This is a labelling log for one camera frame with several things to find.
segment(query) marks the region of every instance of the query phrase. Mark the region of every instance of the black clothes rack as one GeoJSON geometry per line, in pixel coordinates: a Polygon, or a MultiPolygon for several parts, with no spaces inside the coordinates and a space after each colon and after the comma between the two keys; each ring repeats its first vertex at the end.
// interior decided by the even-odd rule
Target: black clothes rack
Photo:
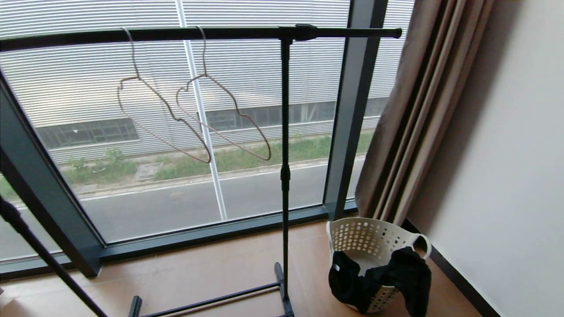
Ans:
{"type": "MultiPolygon", "coordinates": [[[[202,39],[198,28],[160,28],[160,29],[130,29],[134,41],[173,41],[202,39]]],[[[283,268],[280,263],[275,263],[274,272],[276,282],[260,287],[243,290],[241,292],[213,298],[207,301],[193,303],[161,312],[156,312],[142,317],[159,317],[174,314],[181,311],[241,297],[247,294],[260,292],[266,289],[278,288],[284,306],[284,315],[294,316],[292,304],[288,296],[288,194],[290,190],[290,167],[288,162],[288,139],[289,139],[289,74],[290,74],[290,45],[293,41],[307,41],[314,38],[327,37],[391,37],[399,38],[401,29],[351,29],[351,28],[317,28],[310,24],[297,24],[293,27],[249,27],[249,28],[214,28],[206,27],[203,31],[207,39],[279,39],[282,59],[282,168],[280,180],[282,183],[282,236],[283,236],[283,268]]],[[[79,45],[93,43],[129,42],[126,33],[120,29],[99,30],[90,32],[57,33],[38,36],[5,38],[0,40],[0,52],[23,49],[34,49],[40,47],[79,45]]],[[[70,278],[65,270],[52,258],[47,250],[39,243],[19,217],[17,210],[6,207],[8,217],[5,216],[4,203],[2,215],[16,228],[20,228],[20,234],[36,250],[36,252],[47,262],[61,279],[75,292],[77,296],[98,317],[107,317],[106,314],[89,298],[86,293],[70,278]]],[[[142,299],[135,296],[131,302],[129,317],[139,317],[142,299]]]]}

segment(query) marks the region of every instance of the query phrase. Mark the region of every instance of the corrugated metal siding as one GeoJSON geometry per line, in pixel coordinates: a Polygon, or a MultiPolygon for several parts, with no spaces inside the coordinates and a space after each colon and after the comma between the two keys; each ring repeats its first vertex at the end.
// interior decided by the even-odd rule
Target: corrugated metal siding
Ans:
{"type": "MultiPolygon", "coordinates": [[[[187,1],[188,25],[293,25],[345,27],[349,1],[187,1]]],[[[407,29],[413,1],[389,1],[385,27],[407,29]]],[[[0,0],[0,36],[68,32],[108,27],[177,27],[174,0],[130,1],[7,1],[0,0]]],[[[315,39],[292,45],[290,103],[332,101],[337,98],[343,39],[315,39]]],[[[192,41],[196,65],[203,70],[202,41],[192,41]]],[[[388,96],[395,81],[403,40],[383,39],[378,52],[370,97],[388,96]]],[[[189,79],[181,42],[136,43],[142,76],[163,96],[174,100],[176,89],[189,79]]],[[[280,105],[279,41],[208,41],[208,71],[237,97],[241,107],[280,105]]],[[[123,117],[116,98],[119,79],[133,75],[128,43],[52,47],[7,52],[0,65],[34,126],[123,117]]],[[[228,96],[209,81],[200,82],[207,110],[233,107],[228,96]]],[[[142,85],[129,82],[125,107],[136,120],[183,148],[198,146],[197,138],[174,122],[164,106],[142,85]]],[[[183,96],[184,106],[195,111],[193,95],[183,96]]],[[[376,124],[374,118],[364,125],[376,124]]],[[[332,122],[293,126],[301,135],[328,133],[332,122]]],[[[264,128],[269,138],[280,137],[280,127],[264,128]]],[[[55,161],[69,156],[94,159],[109,147],[127,155],[171,148],[138,128],[140,141],[51,150],[55,161]]],[[[260,139],[252,129],[229,131],[234,140],[260,139]]],[[[213,137],[214,144],[224,144],[213,137]]]]}

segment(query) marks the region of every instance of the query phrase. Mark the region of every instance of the wire hanger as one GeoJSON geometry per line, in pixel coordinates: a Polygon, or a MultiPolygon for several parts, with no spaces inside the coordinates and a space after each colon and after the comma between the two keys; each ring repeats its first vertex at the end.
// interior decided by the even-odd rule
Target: wire hanger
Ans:
{"type": "Polygon", "coordinates": [[[237,106],[237,100],[235,99],[235,96],[233,96],[233,94],[229,91],[229,89],[227,89],[225,86],[223,86],[222,84],[220,84],[217,80],[215,80],[215,78],[213,78],[209,73],[208,73],[208,69],[206,68],[206,35],[204,34],[204,30],[202,28],[200,28],[199,26],[196,26],[198,28],[198,30],[200,30],[200,33],[202,33],[202,39],[204,40],[204,50],[202,51],[202,62],[204,64],[204,73],[200,74],[192,79],[190,79],[187,83],[185,87],[180,87],[177,92],[176,92],[176,103],[177,103],[177,107],[180,108],[185,114],[187,114],[188,116],[190,116],[190,118],[192,118],[193,120],[196,120],[197,122],[199,122],[202,126],[207,127],[208,129],[210,129],[211,131],[215,132],[217,135],[219,135],[222,139],[224,139],[225,141],[228,141],[229,143],[235,145],[236,147],[242,149],[243,151],[258,157],[261,160],[265,160],[268,161],[270,160],[270,158],[272,157],[272,151],[270,150],[270,144],[268,143],[268,140],[266,139],[265,134],[262,132],[261,128],[258,127],[258,125],[256,124],[256,122],[254,122],[254,120],[250,117],[250,115],[247,115],[245,113],[241,113],[239,111],[239,107],[237,106]],[[261,134],[262,139],[265,141],[266,143],[266,147],[268,148],[268,156],[262,156],[260,154],[257,154],[239,144],[237,144],[236,142],[232,141],[230,138],[226,137],[224,134],[222,134],[221,132],[219,132],[218,130],[210,127],[209,125],[203,123],[202,121],[200,121],[200,119],[192,114],[190,114],[188,111],[186,111],[184,108],[182,108],[182,106],[180,106],[180,102],[178,100],[178,96],[180,94],[181,91],[185,91],[188,92],[190,90],[190,83],[199,79],[199,78],[208,78],[210,79],[212,82],[214,82],[217,86],[219,86],[219,88],[221,88],[223,91],[225,91],[229,97],[231,97],[231,99],[233,100],[233,103],[235,104],[235,109],[237,110],[237,113],[239,114],[239,116],[241,117],[246,117],[247,119],[249,119],[249,121],[253,124],[253,126],[255,128],[257,128],[258,132],[261,134]]]}
{"type": "Polygon", "coordinates": [[[120,80],[120,85],[117,88],[117,101],[120,104],[120,109],[121,112],[123,112],[129,119],[131,119],[133,121],[134,124],[137,124],[138,126],[140,126],[143,130],[145,130],[146,132],[148,132],[149,134],[151,134],[153,137],[159,139],[160,141],[168,144],[169,146],[173,147],[176,150],[179,150],[180,152],[186,154],[187,156],[198,160],[200,162],[206,163],[208,164],[209,162],[211,162],[212,157],[210,154],[210,150],[208,148],[208,146],[206,145],[206,143],[204,142],[204,139],[202,138],[202,136],[183,118],[179,118],[176,117],[172,111],[172,109],[170,108],[169,103],[165,100],[165,98],[156,90],[154,89],[147,81],[145,81],[141,75],[139,74],[139,69],[137,67],[137,62],[135,61],[135,46],[133,44],[133,38],[131,37],[131,33],[129,32],[129,30],[127,30],[126,28],[122,28],[122,30],[125,31],[125,33],[127,34],[127,37],[129,38],[129,42],[131,43],[131,59],[133,61],[133,67],[135,68],[135,75],[133,77],[126,77],[123,78],[122,80],[120,80]],[[162,100],[162,102],[165,103],[166,107],[168,108],[170,115],[172,116],[173,119],[175,119],[176,121],[182,122],[184,123],[186,126],[188,126],[188,128],[190,128],[190,130],[192,132],[194,132],[194,134],[196,134],[196,136],[198,137],[198,139],[200,140],[200,142],[204,145],[204,148],[206,149],[207,153],[208,153],[208,159],[207,160],[203,160],[195,155],[192,155],[188,152],[186,152],[185,150],[173,145],[172,143],[168,142],[167,140],[161,138],[160,136],[156,135],[154,132],[150,131],[147,127],[143,126],[142,124],[140,124],[137,120],[135,120],[133,117],[131,117],[126,111],[125,108],[123,106],[123,104],[121,103],[121,95],[120,95],[120,91],[122,91],[124,89],[124,82],[126,81],[130,81],[130,80],[139,80],[140,82],[142,82],[146,87],[148,87],[159,99],[162,100]]]}

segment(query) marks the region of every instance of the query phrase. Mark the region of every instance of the white pole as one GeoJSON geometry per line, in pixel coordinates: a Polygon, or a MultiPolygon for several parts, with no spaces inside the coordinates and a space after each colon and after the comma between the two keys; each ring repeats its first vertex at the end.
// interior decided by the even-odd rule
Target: white pole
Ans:
{"type": "MultiPolygon", "coordinates": [[[[182,0],[176,0],[178,20],[180,22],[180,27],[186,27],[186,17],[184,16],[184,7],[182,5],[182,0]]],[[[188,65],[190,66],[190,77],[194,78],[197,76],[196,72],[196,62],[194,61],[194,56],[192,54],[192,45],[190,41],[184,41],[184,50],[186,51],[186,57],[188,59],[188,65]]],[[[208,119],[206,118],[206,111],[204,108],[204,102],[202,101],[202,95],[200,93],[200,84],[198,80],[192,82],[194,87],[194,96],[196,97],[196,104],[198,105],[198,114],[200,115],[200,121],[205,125],[208,125],[208,119]]],[[[210,150],[210,170],[211,177],[213,178],[213,186],[215,187],[215,196],[217,198],[217,204],[219,206],[219,214],[221,215],[221,220],[227,220],[227,212],[225,211],[225,203],[223,202],[223,193],[221,192],[221,184],[219,182],[219,175],[217,173],[217,165],[215,164],[215,155],[213,153],[212,139],[210,138],[210,131],[208,127],[200,125],[202,132],[204,133],[204,141],[210,150]]]]}

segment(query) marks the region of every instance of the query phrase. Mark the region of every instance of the white wall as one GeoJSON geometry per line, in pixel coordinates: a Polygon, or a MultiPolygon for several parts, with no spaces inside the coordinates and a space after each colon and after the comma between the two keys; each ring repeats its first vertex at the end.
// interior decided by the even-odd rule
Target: white wall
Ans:
{"type": "Polygon", "coordinates": [[[564,1],[496,1],[409,219],[506,317],[564,315],[564,1]]]}

